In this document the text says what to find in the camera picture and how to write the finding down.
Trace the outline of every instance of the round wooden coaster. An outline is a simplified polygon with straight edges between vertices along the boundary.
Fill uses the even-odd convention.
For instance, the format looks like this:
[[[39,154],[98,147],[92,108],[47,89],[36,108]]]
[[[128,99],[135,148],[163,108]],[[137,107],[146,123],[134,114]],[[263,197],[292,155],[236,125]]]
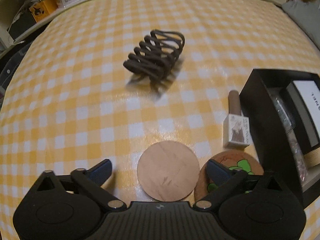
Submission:
[[[249,154],[239,150],[228,150],[218,153],[211,158],[225,165],[226,167],[237,167],[243,169],[250,174],[263,175],[263,168],[260,163]],[[195,187],[195,201],[202,199],[208,195],[208,185],[214,181],[210,181],[206,172],[207,163],[201,168],[198,182]]]
[[[184,144],[163,141],[151,145],[138,162],[138,180],[143,190],[160,201],[188,196],[199,178],[199,162]]]

